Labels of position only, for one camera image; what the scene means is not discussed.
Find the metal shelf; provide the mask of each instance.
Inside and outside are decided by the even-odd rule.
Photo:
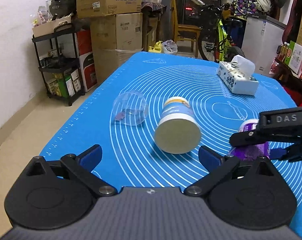
[[[69,104],[69,106],[72,106],[72,104],[80,97],[80,96],[84,96],[85,95],[85,92],[84,92],[84,88],[81,88],[81,90],[79,90],[78,92],[75,93],[75,95],[73,95],[72,97],[70,98],[65,98],[65,97],[59,97],[57,95],[52,95],[50,93],[47,93],[47,96],[49,98],[55,98],[57,100],[60,100],[60,101],[63,101],[63,102],[66,102]]]
[[[45,88],[46,88],[47,96],[49,98],[55,98],[55,99],[58,99],[60,101],[67,102],[69,104],[69,106],[71,106],[75,102],[75,100],[77,100],[80,96],[85,95],[84,85],[83,85],[83,78],[82,78],[82,73],[81,73],[81,70],[80,70],[80,62],[79,62],[79,58],[78,58],[78,52],[77,52],[76,41],[75,41],[75,33],[77,31],[79,31],[79,30],[75,29],[75,27],[73,26],[72,23],[67,23],[67,24],[55,27],[54,33],[43,35],[43,36],[36,37],[36,38],[33,35],[33,39],[32,39],[32,42],[34,43],[36,56],[37,56],[38,66],[39,66],[38,70],[41,72],[42,79],[43,79],[43,82],[44,82],[44,85],[45,85]],[[61,54],[60,54],[60,50],[59,50],[59,43],[57,41],[57,37],[62,36],[62,35],[66,35],[66,34],[72,34],[75,58],[65,58],[64,62],[58,62],[56,64],[56,66],[58,66],[58,68],[42,68],[40,58],[39,58],[39,55],[38,55],[38,50],[37,50],[36,43],[38,41],[50,40],[51,49],[53,49],[53,44],[52,44],[51,39],[54,39],[55,40],[55,47],[56,47],[56,50],[57,50],[57,56],[59,57]],[[63,77],[64,86],[67,88],[64,72],[68,69],[71,69],[71,68],[77,68],[78,69],[78,75],[79,75],[79,78],[80,78],[81,90],[76,92],[75,95],[73,95],[72,97],[70,97],[69,92],[66,89],[66,93],[68,95],[67,98],[59,97],[57,95],[52,95],[49,91],[49,88],[48,88],[48,85],[46,83],[43,72],[46,72],[46,73],[61,73],[62,77]]]
[[[70,68],[78,68],[80,66],[80,62],[78,60],[78,58],[72,58],[72,60],[70,60],[70,62],[66,62],[61,64],[60,68],[42,68],[39,67],[38,70],[41,72],[47,72],[47,73],[64,73],[64,71],[70,69]]]

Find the clear plastic cup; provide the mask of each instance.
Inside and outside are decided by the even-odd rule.
[[[136,126],[146,119],[148,105],[140,92],[125,92],[115,99],[112,113],[115,121],[125,125]]]

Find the handle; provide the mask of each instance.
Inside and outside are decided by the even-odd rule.
[[[60,25],[64,25],[64,24],[66,24],[66,23],[68,23],[68,21],[60,22],[60,23],[59,23],[59,26],[60,26]]]
[[[65,24],[60,25],[61,23],[63,23],[63,22],[60,22],[59,25],[54,28],[54,32],[57,32],[58,29],[61,28],[62,26],[71,25],[73,27],[72,23],[65,23]]]
[[[84,169],[91,172],[102,160],[102,147],[95,144],[85,152],[78,155],[75,160]]]
[[[220,154],[211,150],[206,146],[201,146],[198,152],[199,161],[208,172],[212,172],[217,167],[221,166],[225,159]]]

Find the blue silicone mat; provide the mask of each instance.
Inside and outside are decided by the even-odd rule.
[[[258,118],[262,111],[296,107],[277,81],[257,74],[254,77],[260,84],[254,97],[230,93],[217,76],[217,67],[193,58],[136,53],[75,111],[41,155],[58,160],[100,144],[102,161],[92,173],[118,190],[123,186],[179,186],[184,190],[208,173],[198,160],[201,145],[225,155],[230,149],[229,137],[244,120]],[[131,90],[141,92],[149,105],[147,119],[137,127],[112,118],[115,98]],[[198,147],[183,155],[167,154],[153,140],[163,103],[172,96],[189,100],[202,130]],[[271,148],[288,145],[270,143]],[[291,228],[302,237],[302,162],[273,163],[297,198],[299,206]]]

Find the tiled floor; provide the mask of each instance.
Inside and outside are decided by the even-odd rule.
[[[195,57],[191,42],[178,42],[178,55]],[[0,237],[11,225],[4,211],[4,199],[29,160],[38,155],[46,143],[90,95],[80,97],[71,107],[45,99],[11,133],[0,147]]]

